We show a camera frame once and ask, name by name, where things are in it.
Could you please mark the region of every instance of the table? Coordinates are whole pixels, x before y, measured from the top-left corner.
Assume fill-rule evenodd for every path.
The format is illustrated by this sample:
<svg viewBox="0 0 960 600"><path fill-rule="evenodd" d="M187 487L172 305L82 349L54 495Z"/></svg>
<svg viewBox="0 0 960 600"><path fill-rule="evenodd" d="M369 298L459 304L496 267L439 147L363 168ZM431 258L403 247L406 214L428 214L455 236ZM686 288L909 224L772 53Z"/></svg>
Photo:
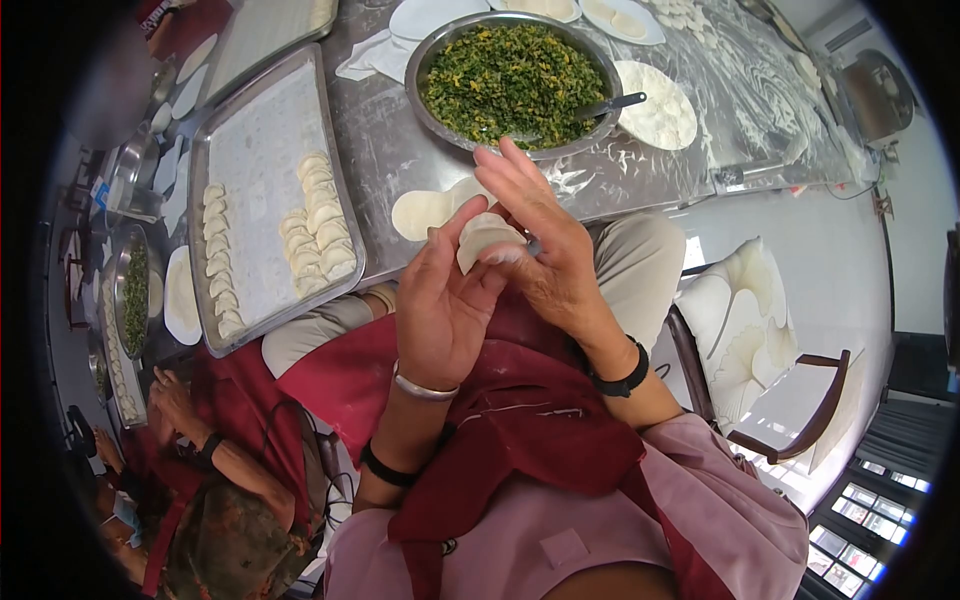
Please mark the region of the table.
<svg viewBox="0 0 960 600"><path fill-rule="evenodd" d="M335 75L355 43L388 26L395 4L369 4L341 0L333 32L321 43L337 147L367 245L362 285L395 277L420 248L394 230L394 200L414 189L446 190L473 166L469 153L420 124L402 85L380 74L360 82ZM810 139L802 159L751 189L850 180L841 147L814 108L830 115L828 105L801 80L789 59L793 51L735 0L703 4L721 40L715 51L690 31L666 29L666 43L636 46L607 37L585 18L571 24L613 59L641 60L666 73L687 94L699 121L693 144L680 152L617 131L588 152L542 163L561 205L580 221L711 196L710 169L779 157L799 131Z"/></svg>

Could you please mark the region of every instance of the face mask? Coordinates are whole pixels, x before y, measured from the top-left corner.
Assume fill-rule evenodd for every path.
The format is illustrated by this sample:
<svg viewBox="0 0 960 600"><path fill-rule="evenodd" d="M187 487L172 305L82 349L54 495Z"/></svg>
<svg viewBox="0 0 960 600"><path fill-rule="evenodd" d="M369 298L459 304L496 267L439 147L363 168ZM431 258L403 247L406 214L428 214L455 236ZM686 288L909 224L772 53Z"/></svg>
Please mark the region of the face mask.
<svg viewBox="0 0 960 600"><path fill-rule="evenodd" d="M103 527L109 523L112 518L119 518L120 522L133 529L133 533L130 535L127 543L131 548L138 547L140 545L140 535L143 533L140 517L136 515L136 510L133 509L133 506L120 497L119 493L115 493L113 497L113 514L107 517L107 520L100 523L100 526Z"/></svg>

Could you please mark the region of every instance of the white cushion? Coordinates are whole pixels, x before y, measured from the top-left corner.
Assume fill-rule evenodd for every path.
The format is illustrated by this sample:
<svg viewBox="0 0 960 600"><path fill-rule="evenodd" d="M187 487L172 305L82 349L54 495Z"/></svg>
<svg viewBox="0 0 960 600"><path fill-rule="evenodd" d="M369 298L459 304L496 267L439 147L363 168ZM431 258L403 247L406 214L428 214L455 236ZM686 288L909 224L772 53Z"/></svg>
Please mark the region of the white cushion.
<svg viewBox="0 0 960 600"><path fill-rule="evenodd" d="M777 261L761 238L750 240L674 302L696 338L717 424L730 435L801 354Z"/></svg>

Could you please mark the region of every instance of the pink shirt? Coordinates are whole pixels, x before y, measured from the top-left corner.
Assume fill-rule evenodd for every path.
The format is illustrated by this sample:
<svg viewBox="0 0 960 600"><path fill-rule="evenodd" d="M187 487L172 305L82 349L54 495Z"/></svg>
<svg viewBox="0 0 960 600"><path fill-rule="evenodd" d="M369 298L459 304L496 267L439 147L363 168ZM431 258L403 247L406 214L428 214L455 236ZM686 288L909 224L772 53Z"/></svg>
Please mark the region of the pink shirt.
<svg viewBox="0 0 960 600"><path fill-rule="evenodd" d="M793 598L806 567L804 515L695 415L652 427L643 439L654 500L733 596ZM367 510L338 528L324 597L412 597L402 552L387 541L393 514ZM579 570L620 562L671 566L660 525L625 495L589 498L515 475L444 558L442 598L540 600Z"/></svg>

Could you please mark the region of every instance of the ginkgo leaf pattern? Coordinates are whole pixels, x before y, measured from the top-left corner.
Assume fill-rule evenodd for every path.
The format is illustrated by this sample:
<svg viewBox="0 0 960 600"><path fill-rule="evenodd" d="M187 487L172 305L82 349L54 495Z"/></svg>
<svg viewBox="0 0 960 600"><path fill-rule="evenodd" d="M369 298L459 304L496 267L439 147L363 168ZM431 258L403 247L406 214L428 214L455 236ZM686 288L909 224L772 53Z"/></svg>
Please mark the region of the ginkgo leaf pattern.
<svg viewBox="0 0 960 600"><path fill-rule="evenodd" d="M770 318L767 325L767 349L770 352L770 362L774 367L786 369L792 367L799 353L797 336L787 320L783 327L777 327L777 320Z"/></svg>
<svg viewBox="0 0 960 600"><path fill-rule="evenodd" d="M726 281L730 285L730 299L727 301L727 311L724 313L723 322L720 324L720 330L713 341L713 346L707 352L707 360L717 350L720 344L720 338L723 337L723 331L727 327L727 320L730 318L730 311L733 308L733 300L738 292L748 290L756 298L756 304L760 308L760 316L766 317L770 312L770 304L773 296L773 277L770 275L770 269L763 260L763 254L760 252L762 245L757 243L746 243L731 254L720 265L716 271L710 270L702 276L723 277L722 272L726 270Z"/></svg>
<svg viewBox="0 0 960 600"><path fill-rule="evenodd" d="M767 389L754 374L754 356L763 348L765 342L763 329L756 325L747 325L731 340L727 352L720 359L720 367L713 374L710 386L724 390L723 404L717 403L717 396L714 396L714 409L721 425L735 425L736 420L743 414L744 397L751 383L757 384L761 391Z"/></svg>

